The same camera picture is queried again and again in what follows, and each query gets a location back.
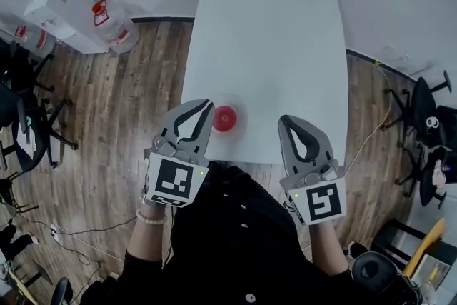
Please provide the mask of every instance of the black shirt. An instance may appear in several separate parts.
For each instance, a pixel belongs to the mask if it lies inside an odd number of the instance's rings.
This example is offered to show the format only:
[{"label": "black shirt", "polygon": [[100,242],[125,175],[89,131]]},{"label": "black shirt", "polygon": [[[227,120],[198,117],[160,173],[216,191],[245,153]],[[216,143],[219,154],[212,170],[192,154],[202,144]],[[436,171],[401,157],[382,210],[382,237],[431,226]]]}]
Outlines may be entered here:
[{"label": "black shirt", "polygon": [[171,244],[163,269],[127,253],[98,304],[373,303],[348,272],[329,277],[307,261],[290,214],[236,167],[210,165],[195,202],[176,213]]}]

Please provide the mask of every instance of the pearl bracelet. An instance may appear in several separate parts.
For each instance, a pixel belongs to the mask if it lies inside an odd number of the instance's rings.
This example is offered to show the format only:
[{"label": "pearl bracelet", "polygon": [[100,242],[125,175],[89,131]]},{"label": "pearl bracelet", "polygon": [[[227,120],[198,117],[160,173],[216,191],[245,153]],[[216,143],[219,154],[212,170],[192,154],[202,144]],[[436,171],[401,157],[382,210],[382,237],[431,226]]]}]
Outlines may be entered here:
[{"label": "pearl bracelet", "polygon": [[145,224],[148,225],[164,225],[166,223],[166,216],[162,220],[150,220],[144,217],[143,215],[140,214],[140,210],[136,210],[136,217],[140,219],[140,221],[144,222]]}]

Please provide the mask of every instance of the floor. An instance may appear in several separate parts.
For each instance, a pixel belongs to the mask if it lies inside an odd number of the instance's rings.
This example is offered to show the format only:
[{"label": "floor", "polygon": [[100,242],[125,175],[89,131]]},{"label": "floor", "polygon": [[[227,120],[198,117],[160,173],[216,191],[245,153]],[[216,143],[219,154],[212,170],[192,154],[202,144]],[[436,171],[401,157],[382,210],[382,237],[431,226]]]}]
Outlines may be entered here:
[{"label": "floor", "polygon": [[[39,204],[36,211],[24,217],[45,224],[58,223],[65,230],[83,231],[106,228],[135,216],[139,192],[144,184],[146,165],[143,149],[150,147],[161,117],[179,104],[193,24],[140,24],[140,41],[129,54],[82,55],[57,47],[55,59],[43,70],[40,82],[54,85],[50,96],[38,91],[39,97],[50,97],[56,103],[69,97],[74,105],[61,115],[61,133],[77,140],[79,150],[54,146],[59,166],[51,169],[46,157],[31,173],[14,181],[14,193],[20,203]],[[386,72],[393,88],[411,89],[412,83]],[[366,61],[348,56],[349,124],[346,168],[363,140],[382,121],[389,100],[382,90],[387,87],[382,73]],[[392,103],[392,113],[397,114]],[[4,129],[0,139],[4,146],[11,141]],[[404,199],[402,188],[394,179],[405,174],[408,162],[396,148],[398,129],[378,131],[368,140],[346,177],[348,215],[336,222],[342,244],[357,240],[369,244],[383,222],[391,217],[405,219],[411,200]],[[8,158],[9,170],[17,169],[14,157]],[[281,165],[236,164],[247,170],[281,203],[283,192],[279,179],[285,175]],[[0,225],[8,219],[0,207]],[[22,273],[33,275],[34,259],[56,283],[62,276],[70,279],[75,293],[97,268],[59,245],[43,224],[17,217],[23,231],[30,231],[40,244],[27,248],[17,257],[24,265]],[[134,223],[110,231],[79,234],[78,237],[113,257],[123,258]],[[169,245],[169,223],[164,237],[164,253]],[[310,257],[308,230],[298,225],[301,245]],[[120,272],[122,262],[70,236],[60,236],[61,245],[75,249],[93,260],[102,260],[94,276]],[[40,279],[30,287],[34,296],[49,303],[54,287]]]}]

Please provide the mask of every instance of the yellow object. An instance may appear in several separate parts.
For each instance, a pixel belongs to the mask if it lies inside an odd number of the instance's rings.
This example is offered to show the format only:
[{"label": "yellow object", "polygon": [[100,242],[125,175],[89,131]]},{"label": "yellow object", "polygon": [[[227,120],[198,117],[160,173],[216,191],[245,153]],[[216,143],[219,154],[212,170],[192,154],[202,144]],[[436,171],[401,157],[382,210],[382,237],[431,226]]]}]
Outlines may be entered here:
[{"label": "yellow object", "polygon": [[428,232],[425,238],[423,238],[423,241],[421,245],[418,247],[416,250],[416,253],[411,257],[409,260],[408,264],[406,265],[405,269],[403,270],[403,274],[409,278],[413,276],[414,271],[416,270],[416,267],[419,264],[419,261],[422,258],[422,255],[424,251],[435,241],[439,240],[444,233],[444,228],[446,225],[446,220],[444,218],[439,219],[435,225],[433,225],[433,228]]},{"label": "yellow object", "polygon": [[33,303],[34,305],[38,305],[38,301],[35,300],[35,298],[31,295],[31,293],[24,286],[24,284],[21,282],[21,280],[18,279],[18,277],[14,274],[14,272],[11,269],[9,269],[8,273],[11,276],[11,278],[14,280],[14,282],[16,282],[16,285],[17,285],[19,291],[21,292],[21,294],[23,294],[26,298],[28,298],[30,300],[30,302]]},{"label": "yellow object", "polygon": [[432,274],[430,275],[430,278],[428,279],[429,281],[433,281],[433,279],[435,278],[436,274],[438,273],[438,266],[435,267],[435,269],[433,270]]}]

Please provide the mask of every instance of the red ball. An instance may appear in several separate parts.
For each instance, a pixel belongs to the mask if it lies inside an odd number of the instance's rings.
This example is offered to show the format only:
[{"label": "red ball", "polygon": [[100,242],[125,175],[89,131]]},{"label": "red ball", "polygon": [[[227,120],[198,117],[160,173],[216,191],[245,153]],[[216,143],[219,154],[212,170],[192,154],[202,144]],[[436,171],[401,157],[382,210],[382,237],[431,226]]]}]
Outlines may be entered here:
[{"label": "red ball", "polygon": [[214,113],[213,127],[220,132],[232,130],[238,119],[236,112],[230,106],[217,107]]}]

